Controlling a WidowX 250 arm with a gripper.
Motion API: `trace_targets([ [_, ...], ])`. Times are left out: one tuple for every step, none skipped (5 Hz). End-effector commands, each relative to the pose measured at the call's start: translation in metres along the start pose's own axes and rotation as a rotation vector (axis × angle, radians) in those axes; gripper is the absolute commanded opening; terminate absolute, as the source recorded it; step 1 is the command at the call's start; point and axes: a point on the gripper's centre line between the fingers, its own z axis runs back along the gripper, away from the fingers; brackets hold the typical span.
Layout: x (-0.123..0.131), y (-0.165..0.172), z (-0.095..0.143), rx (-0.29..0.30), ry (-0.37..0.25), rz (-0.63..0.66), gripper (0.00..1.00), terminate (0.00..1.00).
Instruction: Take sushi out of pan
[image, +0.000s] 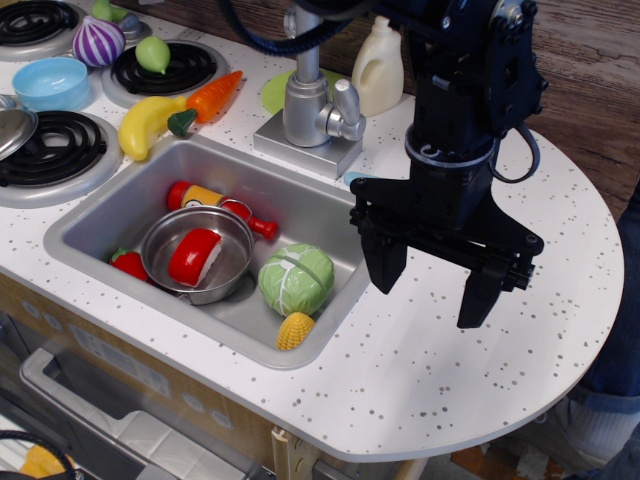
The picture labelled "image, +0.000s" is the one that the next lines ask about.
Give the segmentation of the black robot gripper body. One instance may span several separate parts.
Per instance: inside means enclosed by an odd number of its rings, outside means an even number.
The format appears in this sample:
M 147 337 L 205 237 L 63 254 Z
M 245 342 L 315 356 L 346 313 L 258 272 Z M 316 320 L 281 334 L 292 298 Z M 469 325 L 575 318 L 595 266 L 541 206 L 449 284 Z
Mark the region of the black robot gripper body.
M 466 153 L 430 144 L 405 145 L 410 158 L 408 179 L 366 177 L 350 185 L 356 197 L 351 222 L 359 232 L 366 217 L 397 229 L 402 242 L 468 270 L 479 271 L 490 256 L 514 260 L 512 290 L 527 288 L 532 259 L 543 240 L 506 215 L 492 197 L 497 139 Z

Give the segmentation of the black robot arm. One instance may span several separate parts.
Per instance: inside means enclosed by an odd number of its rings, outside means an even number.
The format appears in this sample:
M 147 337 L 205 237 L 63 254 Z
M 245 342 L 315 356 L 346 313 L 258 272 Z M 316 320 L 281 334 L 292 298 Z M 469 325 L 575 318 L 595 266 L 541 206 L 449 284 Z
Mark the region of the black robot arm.
M 546 80 L 536 68 L 533 1 L 307 1 L 331 25 L 366 12 L 403 28 L 415 86 L 405 180 L 350 186 L 372 283 L 389 292 L 417 249 L 469 272 L 457 325 L 482 325 L 503 292 L 525 288 L 543 240 L 492 195 L 502 140 L 531 139 Z

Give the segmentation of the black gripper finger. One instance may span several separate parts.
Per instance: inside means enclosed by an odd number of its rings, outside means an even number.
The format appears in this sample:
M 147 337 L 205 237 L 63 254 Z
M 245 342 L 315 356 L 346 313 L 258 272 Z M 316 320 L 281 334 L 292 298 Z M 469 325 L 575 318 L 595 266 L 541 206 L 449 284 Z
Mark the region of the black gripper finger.
M 457 320 L 459 329 L 479 328 L 505 291 L 512 290 L 510 271 L 514 260 L 490 256 L 479 271 L 472 271 L 466 281 Z
M 397 229 L 366 217 L 360 224 L 361 247 L 369 278 L 383 294 L 389 294 L 406 268 L 407 245 Z

